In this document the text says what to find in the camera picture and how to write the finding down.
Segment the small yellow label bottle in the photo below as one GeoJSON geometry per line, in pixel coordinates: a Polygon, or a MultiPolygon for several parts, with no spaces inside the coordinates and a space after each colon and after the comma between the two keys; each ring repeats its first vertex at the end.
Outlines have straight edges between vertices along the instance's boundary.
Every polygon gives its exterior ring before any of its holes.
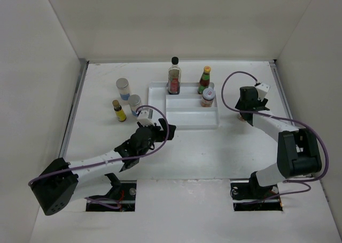
{"type": "Polygon", "coordinates": [[[124,122],[127,117],[126,114],[124,113],[122,106],[120,105],[118,100],[113,100],[112,101],[113,109],[115,111],[115,114],[120,122],[124,122]]]}

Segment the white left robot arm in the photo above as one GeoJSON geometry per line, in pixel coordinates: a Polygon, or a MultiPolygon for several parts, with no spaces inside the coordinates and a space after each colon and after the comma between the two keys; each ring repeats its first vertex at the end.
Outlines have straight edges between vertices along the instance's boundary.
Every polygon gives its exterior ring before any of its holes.
{"type": "Polygon", "coordinates": [[[102,186],[102,194],[107,199],[115,199],[120,193],[120,182],[114,173],[114,165],[121,161],[121,171],[137,165],[141,158],[158,151],[156,143],[165,145],[172,140],[176,126],[160,118],[158,124],[139,125],[131,137],[114,150],[95,158],[77,162],[67,162],[64,158],[53,160],[45,170],[28,185],[46,216],[54,215],[67,204],[78,198],[88,198],[91,193],[81,189],[81,185],[105,176],[109,181],[102,186]]]}

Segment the metal rail right edge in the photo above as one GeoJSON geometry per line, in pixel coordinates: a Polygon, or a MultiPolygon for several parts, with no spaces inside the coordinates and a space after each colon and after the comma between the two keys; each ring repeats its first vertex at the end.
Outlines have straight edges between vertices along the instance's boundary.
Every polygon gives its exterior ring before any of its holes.
{"type": "Polygon", "coordinates": [[[292,116],[292,113],[291,113],[291,110],[290,110],[289,104],[287,102],[287,98],[286,98],[286,95],[285,95],[285,92],[284,92],[284,89],[283,89],[283,86],[281,83],[281,79],[280,79],[280,76],[279,76],[279,73],[277,70],[276,60],[270,61],[269,66],[270,66],[272,75],[274,77],[276,88],[277,88],[278,93],[280,95],[280,99],[281,99],[283,108],[285,110],[285,117],[288,119],[293,119],[293,116],[292,116]]]}

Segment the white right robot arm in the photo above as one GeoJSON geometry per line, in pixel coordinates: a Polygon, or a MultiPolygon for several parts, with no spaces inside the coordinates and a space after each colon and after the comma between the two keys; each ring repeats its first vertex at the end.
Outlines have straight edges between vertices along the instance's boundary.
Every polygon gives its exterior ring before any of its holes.
{"type": "Polygon", "coordinates": [[[266,106],[266,93],[261,85],[241,87],[235,108],[244,121],[276,141],[276,162],[251,173],[246,183],[232,183],[231,196],[235,200],[266,199],[278,193],[278,183],[322,168],[317,137],[307,128],[276,119],[266,106]]]}

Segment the dark sauce bottle black cap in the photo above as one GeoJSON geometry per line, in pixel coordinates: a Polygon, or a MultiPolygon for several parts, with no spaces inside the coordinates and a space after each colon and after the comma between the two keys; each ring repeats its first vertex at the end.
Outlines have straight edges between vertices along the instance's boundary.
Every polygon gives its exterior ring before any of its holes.
{"type": "Polygon", "coordinates": [[[180,93],[181,69],[178,63],[178,57],[172,57],[172,65],[168,70],[168,93],[171,95],[178,95],[180,93]]]}

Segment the metal rail edge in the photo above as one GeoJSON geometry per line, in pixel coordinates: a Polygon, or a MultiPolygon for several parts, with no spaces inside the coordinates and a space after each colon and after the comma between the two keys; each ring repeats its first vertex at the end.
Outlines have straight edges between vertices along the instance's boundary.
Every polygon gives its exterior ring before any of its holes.
{"type": "Polygon", "coordinates": [[[291,113],[291,110],[290,110],[289,104],[287,102],[287,98],[286,98],[286,95],[285,95],[285,92],[284,92],[284,89],[283,89],[283,86],[281,83],[281,79],[280,79],[280,76],[279,76],[279,73],[277,70],[276,60],[270,61],[269,66],[270,66],[272,75],[274,77],[276,88],[277,88],[278,93],[280,95],[280,99],[281,99],[283,108],[285,110],[285,117],[288,119],[293,119],[293,116],[292,116],[292,113],[291,113]]]}
{"type": "Polygon", "coordinates": [[[59,158],[64,158],[68,150],[69,141],[70,141],[72,130],[73,130],[73,125],[74,125],[74,121],[76,118],[76,113],[77,113],[82,89],[83,89],[84,82],[85,82],[85,77],[86,77],[88,66],[89,66],[89,61],[86,60],[85,58],[80,58],[79,62],[80,62],[80,71],[79,71],[79,75],[78,75],[77,82],[75,85],[74,95],[73,95],[71,107],[70,107],[68,118],[67,118],[66,128],[63,134],[63,140],[61,142],[58,154],[56,155],[56,158],[54,160],[59,159],[59,158]]]}

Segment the red chili sauce bottle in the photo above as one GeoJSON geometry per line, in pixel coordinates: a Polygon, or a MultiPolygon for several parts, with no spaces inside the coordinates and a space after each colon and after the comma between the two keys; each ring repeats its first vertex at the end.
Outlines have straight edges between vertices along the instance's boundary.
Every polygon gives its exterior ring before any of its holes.
{"type": "Polygon", "coordinates": [[[205,66],[203,73],[201,75],[201,78],[199,80],[199,85],[198,85],[198,90],[197,90],[200,95],[202,95],[203,91],[209,87],[210,73],[211,73],[211,68],[209,66],[205,66]]]}

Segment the metal rail left edge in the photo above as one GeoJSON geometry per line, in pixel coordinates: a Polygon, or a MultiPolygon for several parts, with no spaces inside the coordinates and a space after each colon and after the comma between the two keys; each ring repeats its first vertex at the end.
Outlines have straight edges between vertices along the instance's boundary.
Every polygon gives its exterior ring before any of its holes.
{"type": "Polygon", "coordinates": [[[80,71],[79,71],[79,75],[78,75],[77,82],[75,85],[74,95],[73,95],[71,107],[70,107],[68,118],[67,118],[66,128],[63,134],[63,140],[61,142],[58,154],[56,155],[56,158],[54,160],[59,159],[59,158],[64,158],[68,150],[69,141],[70,141],[72,130],[73,130],[73,125],[74,125],[74,121],[76,118],[76,113],[77,113],[82,89],[83,89],[84,82],[85,82],[85,77],[86,77],[88,66],[89,66],[89,61],[86,60],[85,58],[80,58],[79,62],[80,62],[80,71]]]}

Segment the white divided plastic tray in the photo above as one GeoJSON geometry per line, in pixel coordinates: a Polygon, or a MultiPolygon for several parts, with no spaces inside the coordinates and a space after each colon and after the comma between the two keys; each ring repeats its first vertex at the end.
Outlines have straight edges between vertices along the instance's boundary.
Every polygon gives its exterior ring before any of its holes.
{"type": "Polygon", "coordinates": [[[166,82],[151,82],[148,88],[148,104],[159,109],[170,124],[179,130],[216,129],[219,126],[219,110],[214,99],[210,107],[201,106],[198,83],[181,83],[181,92],[170,95],[166,82]]]}

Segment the white jar silver lid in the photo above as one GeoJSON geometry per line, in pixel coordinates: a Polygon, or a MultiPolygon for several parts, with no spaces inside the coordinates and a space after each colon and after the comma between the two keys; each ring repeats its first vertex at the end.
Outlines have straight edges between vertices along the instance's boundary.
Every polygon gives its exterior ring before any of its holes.
{"type": "Polygon", "coordinates": [[[119,95],[123,101],[128,101],[130,97],[129,82],[126,78],[119,78],[116,81],[116,87],[119,91],[119,95]]]}
{"type": "Polygon", "coordinates": [[[131,113],[134,117],[138,117],[137,109],[142,106],[142,100],[139,95],[133,94],[128,98],[128,104],[131,109],[131,113]]]}

